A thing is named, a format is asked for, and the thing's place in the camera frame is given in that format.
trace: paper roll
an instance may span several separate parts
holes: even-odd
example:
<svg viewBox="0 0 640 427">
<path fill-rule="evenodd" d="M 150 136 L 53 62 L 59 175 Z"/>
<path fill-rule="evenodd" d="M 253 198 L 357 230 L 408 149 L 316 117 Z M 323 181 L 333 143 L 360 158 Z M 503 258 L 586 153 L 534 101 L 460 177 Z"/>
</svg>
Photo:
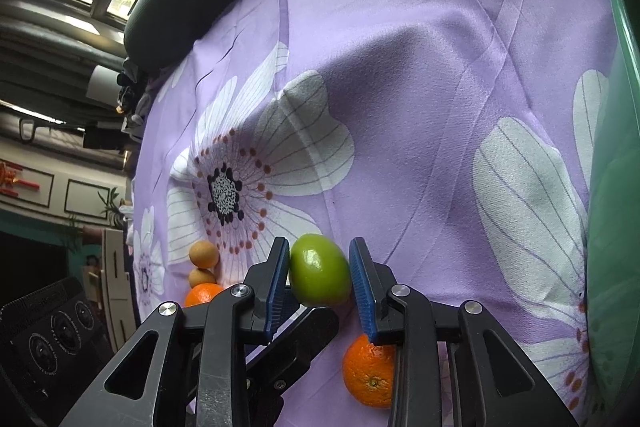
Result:
<svg viewBox="0 0 640 427">
<path fill-rule="evenodd" d="M 103 66 L 96 66 L 89 79 L 86 97 L 117 107 L 120 93 L 120 86 L 117 83 L 118 73 Z"/>
</svg>

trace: white flower print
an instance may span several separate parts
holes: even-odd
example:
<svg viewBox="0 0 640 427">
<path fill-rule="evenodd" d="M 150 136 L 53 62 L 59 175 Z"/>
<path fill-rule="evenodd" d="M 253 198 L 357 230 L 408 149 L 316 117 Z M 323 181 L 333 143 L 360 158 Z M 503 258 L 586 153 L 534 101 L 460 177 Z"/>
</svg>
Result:
<svg viewBox="0 0 640 427">
<path fill-rule="evenodd" d="M 164 81 L 164 84 L 162 84 L 160 91 L 158 91 L 158 96 L 156 97 L 156 100 L 158 100 L 158 102 L 160 102 L 160 100 L 164 98 L 164 96 L 167 94 L 169 89 L 174 89 L 174 87 L 177 86 L 178 82 L 180 82 L 180 79 L 182 78 L 182 74 L 184 73 L 184 68 L 186 67 L 188 60 L 189 60 L 189 55 L 187 55 L 187 57 L 180 64 L 178 64 L 174 72 L 170 74 L 169 78 L 167 78 Z"/>
<path fill-rule="evenodd" d="M 575 139 L 585 176 L 606 84 L 601 73 L 588 71 L 576 87 Z M 516 301 L 530 314 L 556 319 L 575 332 L 520 345 L 582 421 L 589 369 L 587 220 L 562 156 L 524 122 L 502 118 L 476 151 L 473 184 L 482 225 Z"/>
<path fill-rule="evenodd" d="M 309 215 L 278 196 L 329 190 L 353 163 L 351 134 L 329 114 L 326 87 L 315 71 L 275 93 L 253 132 L 243 132 L 287 55 L 278 44 L 233 103 L 237 79 L 229 80 L 171 171 L 183 184 L 167 194 L 168 261 L 184 261 L 194 241 L 209 239 L 220 250 L 219 282 L 225 287 L 241 282 L 249 266 L 267 258 L 274 237 L 292 242 L 320 232 Z"/>
<path fill-rule="evenodd" d="M 140 320 L 144 321 L 160 305 L 164 293 L 164 265 L 160 243 L 154 245 L 154 208 L 145 208 L 142 227 L 133 236 L 133 268 Z"/>
</svg>

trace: purple tablecloth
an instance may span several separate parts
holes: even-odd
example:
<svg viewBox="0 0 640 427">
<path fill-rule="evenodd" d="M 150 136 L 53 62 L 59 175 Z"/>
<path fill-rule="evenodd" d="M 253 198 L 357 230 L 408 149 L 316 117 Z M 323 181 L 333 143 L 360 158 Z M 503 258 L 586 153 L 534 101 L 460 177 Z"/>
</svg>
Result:
<svg viewBox="0 0 640 427">
<path fill-rule="evenodd" d="M 484 303 L 585 421 L 588 180 L 615 44 L 609 0 L 237 0 L 148 115 L 142 317 L 183 301 L 196 240 L 230 285 L 274 236 L 361 235 L 400 282 Z M 386 425 L 342 383 L 360 325 L 341 320 L 279 426 Z"/>
</svg>

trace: teal wall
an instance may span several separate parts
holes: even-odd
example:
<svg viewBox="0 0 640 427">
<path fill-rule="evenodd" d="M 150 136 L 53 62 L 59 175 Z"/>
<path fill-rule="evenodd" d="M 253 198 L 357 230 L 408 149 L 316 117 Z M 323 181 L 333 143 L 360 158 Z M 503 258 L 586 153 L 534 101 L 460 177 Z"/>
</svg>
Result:
<svg viewBox="0 0 640 427">
<path fill-rule="evenodd" d="M 0 230 L 4 233 L 11 233 L 18 237 L 50 245 L 61 245 L 64 235 L 62 225 L 21 216 L 6 210 L 0 210 Z M 79 253 L 66 252 L 67 273 L 76 277 L 80 282 L 82 282 L 82 266 L 86 264 L 88 255 L 100 257 L 100 246 L 86 245 Z"/>
</svg>

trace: white wall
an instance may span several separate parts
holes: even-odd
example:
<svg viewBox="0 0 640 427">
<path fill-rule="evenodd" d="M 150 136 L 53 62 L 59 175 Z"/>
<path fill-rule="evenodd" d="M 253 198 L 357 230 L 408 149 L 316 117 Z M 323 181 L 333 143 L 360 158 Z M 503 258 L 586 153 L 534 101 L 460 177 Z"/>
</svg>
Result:
<svg viewBox="0 0 640 427">
<path fill-rule="evenodd" d="M 101 170 L 45 153 L 0 137 L 0 160 L 19 164 L 24 169 L 19 177 L 40 184 L 40 190 L 14 185 L 18 197 L 0 194 L 0 208 L 25 216 L 65 224 L 71 213 L 79 222 L 108 226 L 100 214 L 104 205 L 98 192 L 104 195 L 116 187 L 125 197 L 127 178 L 115 171 Z"/>
</svg>

